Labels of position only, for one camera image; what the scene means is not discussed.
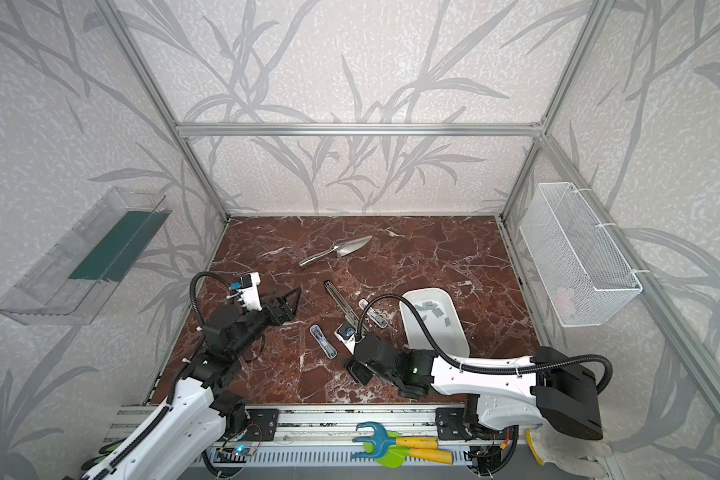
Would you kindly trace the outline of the white mini stapler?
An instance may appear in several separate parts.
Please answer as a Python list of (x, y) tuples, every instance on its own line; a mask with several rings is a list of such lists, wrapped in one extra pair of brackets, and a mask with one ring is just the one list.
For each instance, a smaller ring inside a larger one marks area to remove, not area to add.
[(360, 299), (358, 304), (361, 309), (368, 309), (367, 316), (376, 326), (381, 329), (385, 329), (389, 326), (388, 319), (373, 307), (369, 307), (369, 302), (366, 299)]

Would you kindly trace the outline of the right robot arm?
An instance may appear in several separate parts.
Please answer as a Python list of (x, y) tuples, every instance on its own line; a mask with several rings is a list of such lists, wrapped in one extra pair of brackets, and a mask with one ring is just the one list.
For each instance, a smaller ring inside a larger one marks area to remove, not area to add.
[(428, 329), (423, 331), (428, 348), (400, 349), (367, 329), (366, 315), (358, 314), (351, 328), (352, 358), (362, 378), (383, 379), (413, 400), (431, 392), (473, 395), (476, 421), (490, 430), (549, 425), (572, 438), (603, 439), (598, 397), (613, 375), (605, 356), (567, 356), (540, 347), (530, 356), (510, 359), (456, 357)]

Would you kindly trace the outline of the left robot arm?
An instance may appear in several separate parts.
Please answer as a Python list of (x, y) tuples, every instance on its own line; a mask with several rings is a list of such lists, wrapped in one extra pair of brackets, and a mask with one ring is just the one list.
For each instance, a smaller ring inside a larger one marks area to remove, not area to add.
[(228, 386), (245, 353), (270, 327), (295, 319), (301, 288), (260, 297), (257, 273), (224, 281), (228, 302), (209, 318), (198, 305), (197, 284), (222, 281), (210, 271), (189, 284), (189, 300), (201, 340), (175, 375), (164, 400), (113, 450), (101, 455), (85, 479), (176, 479), (219, 439), (244, 434), (250, 424), (245, 401)]

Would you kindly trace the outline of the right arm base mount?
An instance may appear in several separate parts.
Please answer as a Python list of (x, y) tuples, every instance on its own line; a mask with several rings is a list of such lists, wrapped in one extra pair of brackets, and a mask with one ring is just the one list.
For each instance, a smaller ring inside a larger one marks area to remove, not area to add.
[(464, 407), (440, 407), (435, 409), (435, 426), (439, 440), (471, 441), (476, 436), (466, 423)]

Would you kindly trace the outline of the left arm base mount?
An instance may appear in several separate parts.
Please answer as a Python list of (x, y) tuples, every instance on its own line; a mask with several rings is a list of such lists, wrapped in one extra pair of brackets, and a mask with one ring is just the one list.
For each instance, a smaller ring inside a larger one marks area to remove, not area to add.
[(272, 442), (278, 427), (280, 410), (277, 408), (253, 408), (246, 411), (245, 428), (233, 437), (236, 442)]

